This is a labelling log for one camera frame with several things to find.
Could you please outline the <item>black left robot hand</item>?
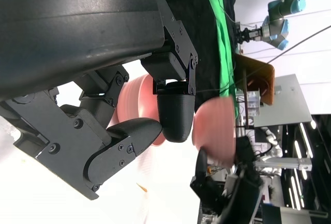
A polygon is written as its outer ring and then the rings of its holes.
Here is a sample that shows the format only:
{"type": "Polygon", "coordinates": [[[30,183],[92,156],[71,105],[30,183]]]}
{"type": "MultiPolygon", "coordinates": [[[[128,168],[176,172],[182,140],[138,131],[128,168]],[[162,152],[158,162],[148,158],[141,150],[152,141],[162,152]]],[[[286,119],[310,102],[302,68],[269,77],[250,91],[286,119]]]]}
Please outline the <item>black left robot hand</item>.
{"type": "Polygon", "coordinates": [[[17,148],[90,200],[160,134],[188,138],[197,58],[167,0],[1,0],[1,116],[17,148]],[[109,126],[136,60],[159,119],[109,126]]]}

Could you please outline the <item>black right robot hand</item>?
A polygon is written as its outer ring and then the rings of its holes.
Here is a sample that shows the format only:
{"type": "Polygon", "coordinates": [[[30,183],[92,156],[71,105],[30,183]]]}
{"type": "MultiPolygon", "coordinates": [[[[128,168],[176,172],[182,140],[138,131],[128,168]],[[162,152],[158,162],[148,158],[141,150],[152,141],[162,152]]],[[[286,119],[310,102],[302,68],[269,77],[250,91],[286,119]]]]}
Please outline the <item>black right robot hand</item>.
{"type": "Polygon", "coordinates": [[[218,215],[218,223],[251,223],[261,201],[263,181],[252,163],[242,162],[224,183],[214,180],[207,175],[207,154],[201,148],[190,187],[218,215]]]}

